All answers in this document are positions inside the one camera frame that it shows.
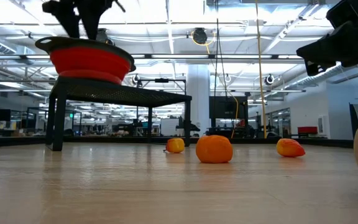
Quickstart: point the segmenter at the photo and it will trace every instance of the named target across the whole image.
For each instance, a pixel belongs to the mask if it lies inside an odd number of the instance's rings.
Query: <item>ceiling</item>
[[[36,40],[51,35],[66,36],[66,32],[56,18],[42,12],[43,2],[42,0],[0,0],[0,44],[12,49],[25,49],[32,54],[45,54],[35,47]],[[107,35],[116,46],[130,54],[207,54],[205,46],[196,45],[191,39],[194,29],[202,27],[209,37],[208,42],[212,41],[209,46],[210,54],[215,54],[217,42],[214,35],[217,31],[216,17],[218,15],[222,54],[257,55],[257,16],[254,2],[221,1],[218,14],[214,7],[208,5],[209,2],[210,0],[125,0],[121,4],[126,9],[126,13],[113,4],[113,7],[103,14],[99,28],[106,28]],[[332,32],[333,28],[325,19],[325,15],[337,1],[326,2],[326,5],[310,6],[307,0],[259,1],[262,53],[264,55],[295,55],[299,47]],[[81,28],[81,35],[86,36],[83,28]],[[0,79],[4,77],[9,80],[22,80],[26,78],[26,74],[27,77],[31,75],[34,80],[57,77],[56,70],[48,60],[34,60],[33,62],[34,66],[15,60],[0,60],[0,70],[10,74],[0,76]],[[128,74],[124,85],[133,85],[132,77],[135,74],[142,78],[185,79],[188,75],[188,64],[194,62],[166,58],[137,59],[135,63],[137,70]],[[216,65],[213,65],[211,61],[203,60],[197,63],[207,64],[211,75],[215,74],[214,66]],[[257,58],[244,61],[225,60],[223,66],[225,73],[229,75],[226,77],[229,80],[229,89],[259,89]],[[218,73],[221,73],[221,68],[222,65],[219,64]],[[303,61],[298,58],[285,62],[283,60],[262,61],[263,76],[272,74],[280,78],[278,82],[291,82],[296,77],[303,77],[305,72]],[[35,90],[52,88],[48,83],[36,82],[24,84],[24,86]],[[0,85],[0,89],[2,88],[6,89],[7,86]],[[146,88],[164,90],[177,89],[177,86],[174,83],[151,82]],[[40,96],[35,97],[39,97],[40,100],[48,96],[47,92],[37,94]],[[255,100],[259,99],[257,94],[253,97]],[[178,105],[173,105],[173,107],[179,111],[182,110],[182,107]],[[162,112],[172,112],[172,108],[168,109]]]

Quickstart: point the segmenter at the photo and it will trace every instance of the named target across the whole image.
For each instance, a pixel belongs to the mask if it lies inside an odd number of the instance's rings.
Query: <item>floor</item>
[[[234,145],[228,164],[195,147],[146,144],[0,147],[0,223],[358,223],[352,150]]]

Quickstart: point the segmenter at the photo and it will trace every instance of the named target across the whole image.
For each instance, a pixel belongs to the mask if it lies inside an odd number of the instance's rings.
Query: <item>desk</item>
[[[46,145],[53,151],[61,151],[63,147],[63,125],[67,100],[149,108],[147,127],[149,142],[152,138],[153,108],[185,102],[185,146],[190,145],[191,96],[122,86],[97,80],[59,77],[49,96]]]

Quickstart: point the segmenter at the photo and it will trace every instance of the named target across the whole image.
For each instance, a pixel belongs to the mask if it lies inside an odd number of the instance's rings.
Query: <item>white column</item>
[[[189,65],[187,75],[187,95],[191,101],[191,123],[200,128],[200,137],[211,127],[209,122],[209,79],[208,65]]]

